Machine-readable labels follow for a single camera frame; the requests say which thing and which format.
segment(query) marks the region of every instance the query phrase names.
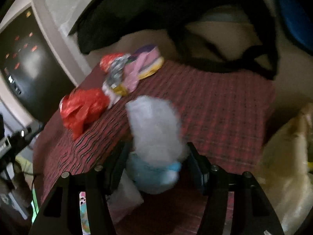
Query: red tablecloth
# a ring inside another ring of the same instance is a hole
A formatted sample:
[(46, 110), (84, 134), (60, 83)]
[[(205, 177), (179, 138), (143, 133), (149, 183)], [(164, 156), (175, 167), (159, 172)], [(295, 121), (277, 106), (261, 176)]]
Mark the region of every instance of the red tablecloth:
[[(81, 84), (82, 89), (101, 87), (104, 74), (96, 66)], [(252, 170), (261, 155), (265, 123), (274, 100), (273, 82), (250, 71), (206, 73), (167, 61), (153, 76), (123, 97), (77, 140), (62, 125), (57, 111), (36, 142), (34, 173), (39, 203), (43, 202), (64, 171), (88, 171), (101, 163), (127, 132), (125, 104), (140, 95), (170, 100), (178, 110), (185, 141), (192, 141), (212, 164), (227, 172)], [(206, 204), (182, 172), (172, 190), (146, 195), (145, 203), (117, 226), (118, 234), (195, 234)], [(232, 200), (228, 204), (231, 218)]]

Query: striped fabric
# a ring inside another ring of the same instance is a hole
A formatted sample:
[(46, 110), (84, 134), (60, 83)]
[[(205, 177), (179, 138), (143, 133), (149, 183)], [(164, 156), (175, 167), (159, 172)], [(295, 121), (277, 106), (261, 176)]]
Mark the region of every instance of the striped fabric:
[[(82, 89), (101, 87), (104, 74), (96, 66)], [(252, 170), (261, 154), (266, 119), (274, 100), (273, 82), (251, 71), (209, 73), (167, 61), (153, 76), (104, 112), (77, 140), (62, 125), (57, 111), (36, 142), (33, 168), (37, 198), (43, 202), (64, 171), (88, 171), (130, 134), (125, 104), (140, 95), (170, 100), (178, 110), (185, 141), (192, 141), (212, 164), (227, 172)], [(117, 226), (120, 235), (194, 234), (206, 204), (188, 172), (176, 187), (159, 195), (144, 195), (145, 203)], [(227, 218), (231, 219), (230, 197)]]

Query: white plastic bag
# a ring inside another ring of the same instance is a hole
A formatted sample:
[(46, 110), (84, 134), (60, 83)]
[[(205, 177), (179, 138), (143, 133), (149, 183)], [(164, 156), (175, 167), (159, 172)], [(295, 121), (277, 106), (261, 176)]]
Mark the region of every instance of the white plastic bag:
[(180, 121), (167, 100), (139, 96), (126, 104), (136, 154), (148, 164), (168, 166), (186, 155)]
[(270, 200), (286, 235), (294, 234), (313, 206), (308, 174), (313, 104), (301, 109), (270, 139), (254, 175)]
[(113, 223), (116, 224), (120, 222), (120, 220), (142, 203), (143, 198), (140, 192), (124, 170), (117, 190), (107, 199)]

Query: beige surface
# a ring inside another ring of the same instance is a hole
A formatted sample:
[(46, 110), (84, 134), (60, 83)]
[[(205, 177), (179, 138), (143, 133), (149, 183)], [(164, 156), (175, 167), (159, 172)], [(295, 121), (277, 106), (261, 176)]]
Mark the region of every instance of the beige surface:
[[(199, 22), (188, 28), (215, 43), (228, 59), (239, 58), (250, 45), (259, 40), (253, 27), (245, 23)], [(111, 52), (134, 52), (145, 44), (159, 46), (161, 54), (167, 59), (178, 59), (175, 47), (166, 31), (144, 30), (124, 36), (119, 42), (91, 52), (87, 56), (90, 64), (96, 65), (103, 54)], [(204, 50), (194, 46), (194, 54), (203, 55)], [(307, 102), (313, 101), (313, 57), (292, 45), (278, 26), (277, 48), (280, 54), (279, 74), (276, 77), (275, 114), (271, 120), (272, 130), (293, 117)]]

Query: red plaid cloth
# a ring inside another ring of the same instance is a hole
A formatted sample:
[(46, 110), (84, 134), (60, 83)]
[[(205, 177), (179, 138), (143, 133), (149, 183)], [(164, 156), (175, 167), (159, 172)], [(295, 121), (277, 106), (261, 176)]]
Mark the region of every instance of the red plaid cloth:
[[(81, 84), (82, 89), (101, 87), (100, 67)], [(57, 111), (36, 142), (34, 173), (39, 202), (43, 202), (64, 171), (87, 172), (101, 163), (127, 132), (125, 104), (140, 95), (170, 100), (178, 110), (185, 141), (192, 141), (212, 164), (227, 172), (252, 170), (261, 154), (265, 123), (274, 100), (271, 81), (251, 71), (209, 73), (167, 61), (153, 76), (140, 81), (135, 92), (122, 98), (77, 140), (62, 125)], [(172, 190), (145, 195), (145, 203), (117, 226), (118, 234), (194, 234), (206, 197), (195, 190), (188, 173)], [(231, 218), (232, 199), (228, 204)]]

